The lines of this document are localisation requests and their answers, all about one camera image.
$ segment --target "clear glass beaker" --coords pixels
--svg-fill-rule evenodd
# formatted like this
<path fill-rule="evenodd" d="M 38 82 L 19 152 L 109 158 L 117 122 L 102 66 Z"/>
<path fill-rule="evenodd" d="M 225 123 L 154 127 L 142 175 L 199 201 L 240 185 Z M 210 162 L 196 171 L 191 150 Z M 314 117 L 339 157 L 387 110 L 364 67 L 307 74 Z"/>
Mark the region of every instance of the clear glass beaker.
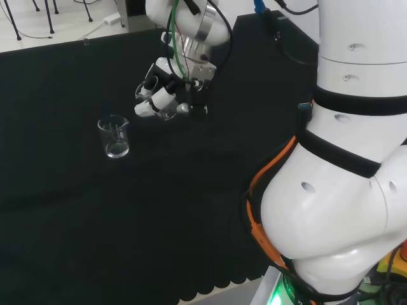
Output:
<path fill-rule="evenodd" d="M 115 114 L 106 116 L 97 123 L 103 149 L 108 157 L 120 158 L 129 152 L 127 124 L 126 118 Z"/>

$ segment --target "white floor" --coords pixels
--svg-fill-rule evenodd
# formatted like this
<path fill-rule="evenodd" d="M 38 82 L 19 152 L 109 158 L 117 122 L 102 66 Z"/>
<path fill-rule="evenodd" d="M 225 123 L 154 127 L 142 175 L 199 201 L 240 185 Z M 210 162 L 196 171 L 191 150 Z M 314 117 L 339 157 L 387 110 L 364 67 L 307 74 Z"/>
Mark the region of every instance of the white floor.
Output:
<path fill-rule="evenodd" d="M 0 8 L 0 52 L 44 46 L 47 44 L 75 41 L 92 32 L 104 23 L 104 18 L 117 12 L 114 0 L 100 0 L 88 5 L 93 22 L 88 21 L 85 6 L 73 0 L 56 0 L 59 14 L 53 9 L 52 0 L 48 0 L 54 34 L 50 34 L 48 18 L 46 16 L 44 0 L 36 0 L 41 11 L 36 11 L 32 0 L 8 0 L 14 21 L 20 32 L 30 36 L 53 36 L 52 39 L 33 39 L 21 35 L 22 40 L 17 41 L 12 24 L 7 20 Z M 4 10 L 4 0 L 0 0 Z M 125 33 L 120 23 L 103 25 L 87 38 L 95 38 Z"/>

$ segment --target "green light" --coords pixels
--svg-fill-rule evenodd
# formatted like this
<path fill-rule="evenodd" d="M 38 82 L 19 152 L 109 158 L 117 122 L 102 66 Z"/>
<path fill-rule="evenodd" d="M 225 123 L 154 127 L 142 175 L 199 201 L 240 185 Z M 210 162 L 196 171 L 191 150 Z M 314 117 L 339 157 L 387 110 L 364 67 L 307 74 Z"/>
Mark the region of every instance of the green light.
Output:
<path fill-rule="evenodd" d="M 281 305 L 281 297 L 280 297 L 280 289 L 277 289 L 272 298 L 270 299 L 270 301 L 268 302 L 268 305 Z"/>

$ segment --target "green cable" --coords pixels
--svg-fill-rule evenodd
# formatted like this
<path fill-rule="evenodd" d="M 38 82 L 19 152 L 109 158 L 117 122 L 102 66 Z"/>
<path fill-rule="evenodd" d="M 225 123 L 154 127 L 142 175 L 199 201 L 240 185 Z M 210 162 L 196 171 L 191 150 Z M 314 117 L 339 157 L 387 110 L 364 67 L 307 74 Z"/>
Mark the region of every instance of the green cable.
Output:
<path fill-rule="evenodd" d="M 178 57 L 178 51 L 177 51 L 177 44 L 176 44 L 176 11 L 177 11 L 177 6 L 178 6 L 178 1 L 174 1 L 174 5 L 172 6 L 172 13 L 171 13 L 171 35 L 172 35 L 172 47 L 174 49 L 174 56 L 177 61 L 178 69 L 181 71 L 181 74 L 183 75 L 184 79 L 188 79 L 188 76 L 184 72 L 183 65 L 181 65 L 181 62 L 179 61 Z"/>

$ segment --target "black table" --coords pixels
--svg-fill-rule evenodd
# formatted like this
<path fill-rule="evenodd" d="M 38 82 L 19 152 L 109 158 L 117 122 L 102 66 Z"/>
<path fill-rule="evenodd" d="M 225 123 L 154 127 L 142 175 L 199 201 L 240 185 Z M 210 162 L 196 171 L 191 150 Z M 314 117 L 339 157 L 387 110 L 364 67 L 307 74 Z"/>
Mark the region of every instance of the black table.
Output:
<path fill-rule="evenodd" d="M 287 49 L 315 58 L 281 24 Z M 177 304 L 264 274 L 239 194 L 293 134 L 316 68 L 282 58 L 255 15 L 233 32 L 208 123 L 135 117 L 135 89 L 164 54 L 160 31 L 0 55 L 0 304 Z M 97 130 L 112 113 L 132 122 L 119 161 Z"/>

